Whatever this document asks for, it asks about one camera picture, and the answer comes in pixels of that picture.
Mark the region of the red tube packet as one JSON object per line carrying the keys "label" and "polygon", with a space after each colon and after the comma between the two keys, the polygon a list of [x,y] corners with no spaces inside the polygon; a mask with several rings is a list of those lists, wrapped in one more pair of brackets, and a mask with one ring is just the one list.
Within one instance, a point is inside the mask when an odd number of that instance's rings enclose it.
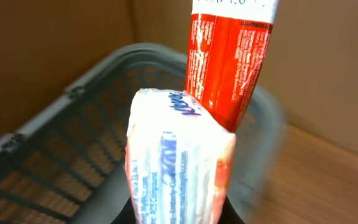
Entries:
{"label": "red tube packet", "polygon": [[193,0],[185,91],[230,132],[239,127],[267,53],[278,0]]}

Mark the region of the white red tissue packet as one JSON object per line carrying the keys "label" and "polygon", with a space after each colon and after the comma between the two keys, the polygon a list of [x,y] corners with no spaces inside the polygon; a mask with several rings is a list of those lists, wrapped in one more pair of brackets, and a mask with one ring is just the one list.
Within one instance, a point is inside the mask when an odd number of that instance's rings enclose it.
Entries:
{"label": "white red tissue packet", "polygon": [[185,91],[144,88],[132,100],[125,170],[137,223],[215,224],[236,135]]}

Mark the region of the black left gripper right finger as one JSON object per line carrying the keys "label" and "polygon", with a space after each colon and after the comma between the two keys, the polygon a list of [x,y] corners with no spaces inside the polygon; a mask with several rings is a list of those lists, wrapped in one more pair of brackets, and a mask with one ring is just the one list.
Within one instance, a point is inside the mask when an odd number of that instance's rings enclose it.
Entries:
{"label": "black left gripper right finger", "polygon": [[234,207],[229,201],[228,196],[225,197],[218,224],[245,224],[240,216],[236,213]]}

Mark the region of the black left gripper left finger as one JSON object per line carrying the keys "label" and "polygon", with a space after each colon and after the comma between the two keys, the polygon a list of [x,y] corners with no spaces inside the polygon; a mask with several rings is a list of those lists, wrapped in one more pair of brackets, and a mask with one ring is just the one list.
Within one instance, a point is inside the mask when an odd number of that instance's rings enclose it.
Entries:
{"label": "black left gripper left finger", "polygon": [[131,199],[129,198],[117,215],[117,217],[111,222],[111,224],[136,224],[136,217],[134,208],[132,206]]}

